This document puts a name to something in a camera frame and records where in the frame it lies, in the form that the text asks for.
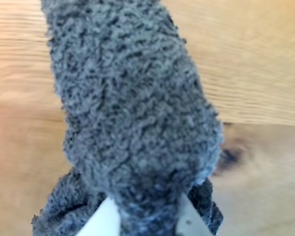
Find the wood grain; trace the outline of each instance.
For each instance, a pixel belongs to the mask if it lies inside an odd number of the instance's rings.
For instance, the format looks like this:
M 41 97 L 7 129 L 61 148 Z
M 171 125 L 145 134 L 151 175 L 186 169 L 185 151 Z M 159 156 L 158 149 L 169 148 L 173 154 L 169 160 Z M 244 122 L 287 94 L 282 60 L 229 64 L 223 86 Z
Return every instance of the wood grain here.
M 295 236 L 295 127 L 234 124 L 223 149 L 243 150 L 213 176 L 221 236 Z
M 295 125 L 295 0 L 164 3 L 224 121 Z M 69 169 L 45 31 L 39 0 L 0 0 L 0 236 L 30 236 Z M 295 235 L 295 127 L 234 125 L 226 140 L 244 153 L 213 178 L 221 235 Z
M 39 4 L 0 1 L 1 100 L 9 94 L 14 102 L 54 105 Z M 224 121 L 295 125 L 295 0 L 164 4 L 187 39 L 206 94 Z

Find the fuzzy sock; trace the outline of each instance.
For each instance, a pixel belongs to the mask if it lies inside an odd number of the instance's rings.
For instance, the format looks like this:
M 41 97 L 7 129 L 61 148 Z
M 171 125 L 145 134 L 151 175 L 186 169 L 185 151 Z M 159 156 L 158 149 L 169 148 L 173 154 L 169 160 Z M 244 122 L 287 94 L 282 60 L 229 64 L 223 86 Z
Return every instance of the fuzzy sock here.
M 122 236 L 173 236 L 182 193 L 212 173 L 223 140 L 185 40 L 157 0 L 43 0 L 42 10 L 74 168 L 34 235 L 75 235 L 110 196 Z M 201 201 L 208 225 L 221 219 L 211 193 Z

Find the wooden surface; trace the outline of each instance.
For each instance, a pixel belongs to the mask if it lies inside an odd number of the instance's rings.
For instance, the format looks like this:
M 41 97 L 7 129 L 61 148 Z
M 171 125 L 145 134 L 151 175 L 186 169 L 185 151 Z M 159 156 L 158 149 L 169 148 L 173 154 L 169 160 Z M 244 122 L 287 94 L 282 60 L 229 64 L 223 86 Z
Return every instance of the wooden surface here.
M 224 121 L 295 125 L 295 0 L 164 3 Z M 30 236 L 69 169 L 45 31 L 39 0 L 0 0 L 0 236 Z M 233 125 L 226 135 L 241 155 L 213 177 L 220 235 L 294 236 L 295 127 Z
M 295 127 L 234 124 L 225 135 L 237 159 L 211 178 L 220 235 L 295 236 Z
M 0 101 L 53 104 L 39 2 L 0 0 Z M 295 0 L 164 3 L 224 121 L 295 125 Z

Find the gray fuzzy sock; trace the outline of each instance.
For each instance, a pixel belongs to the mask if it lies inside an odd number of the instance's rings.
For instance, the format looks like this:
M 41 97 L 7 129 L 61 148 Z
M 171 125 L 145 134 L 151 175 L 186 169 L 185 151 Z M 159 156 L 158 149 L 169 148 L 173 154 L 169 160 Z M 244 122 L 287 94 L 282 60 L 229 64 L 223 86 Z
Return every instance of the gray fuzzy sock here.
M 173 236 L 182 193 L 211 174 L 222 142 L 185 40 L 157 0 L 42 7 L 74 169 L 34 218 L 34 235 L 75 235 L 108 195 L 122 236 Z

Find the gray fabric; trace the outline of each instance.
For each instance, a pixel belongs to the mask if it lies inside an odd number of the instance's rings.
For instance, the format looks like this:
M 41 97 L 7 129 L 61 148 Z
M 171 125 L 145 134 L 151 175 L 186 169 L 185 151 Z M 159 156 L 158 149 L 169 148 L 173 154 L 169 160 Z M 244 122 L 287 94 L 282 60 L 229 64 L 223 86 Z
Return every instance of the gray fabric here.
M 157 0 L 42 7 L 74 169 L 34 218 L 34 235 L 75 235 L 106 195 L 122 236 L 174 235 L 181 194 L 211 174 L 222 142 L 185 40 Z

